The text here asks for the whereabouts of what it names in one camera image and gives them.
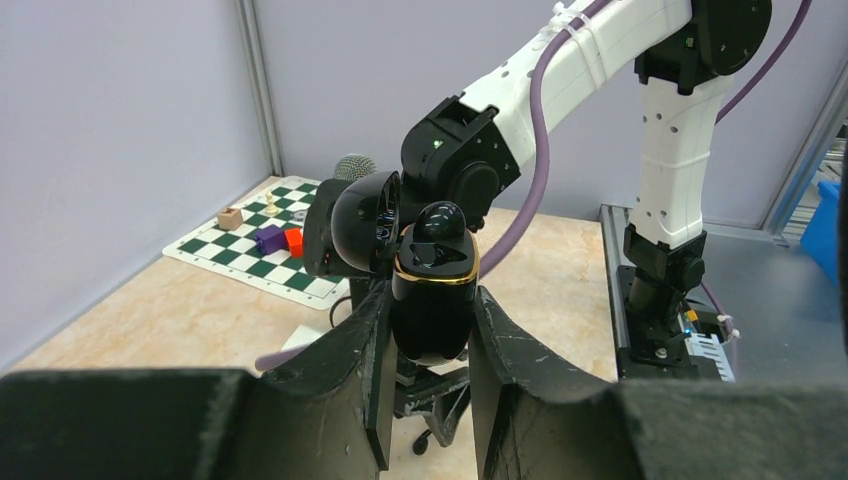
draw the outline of chessboard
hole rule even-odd
[[[347,292],[347,279],[308,275],[303,259],[292,258],[288,250],[263,255],[253,240],[258,229],[269,225],[283,230],[303,228],[318,184],[300,177],[282,178],[249,200],[232,205],[242,211],[244,223],[239,228],[224,231],[213,218],[165,247],[162,254],[317,310],[328,309]],[[280,209],[273,217],[265,213],[267,191]]]

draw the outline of brown cube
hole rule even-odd
[[[222,230],[235,230],[244,223],[244,218],[241,216],[241,210],[238,208],[227,207],[218,212],[218,226]]]

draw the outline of purple cube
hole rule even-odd
[[[286,247],[286,235],[283,229],[276,225],[260,228],[253,239],[256,240],[256,248],[263,255],[270,255]]]

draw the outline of gold trim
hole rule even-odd
[[[406,230],[410,227],[407,225],[406,228],[403,229],[403,233],[406,233]],[[464,285],[466,283],[471,283],[472,281],[477,279],[477,274],[480,272],[480,250],[477,249],[477,239],[474,238],[474,234],[469,232],[471,235],[471,242],[474,245],[474,265],[471,267],[471,271],[466,275],[459,278],[436,278],[436,277],[418,277],[412,275],[403,270],[403,267],[400,264],[400,259],[398,255],[395,254],[395,273],[402,279],[408,282],[427,282],[427,283],[438,283],[442,285]]]

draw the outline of wooden table surface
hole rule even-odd
[[[493,209],[477,234],[480,248],[488,250],[514,217],[514,211]],[[482,284],[513,321],[553,351],[600,378],[616,378],[600,224],[537,215],[521,243]],[[335,316],[349,313],[343,305]],[[163,257],[15,370],[214,366],[256,373],[256,357],[278,351],[299,325],[325,332],[328,312]],[[433,441],[422,457],[411,446],[426,428],[423,420],[395,420],[391,469],[381,479],[477,478],[466,417],[454,445],[443,449]]]

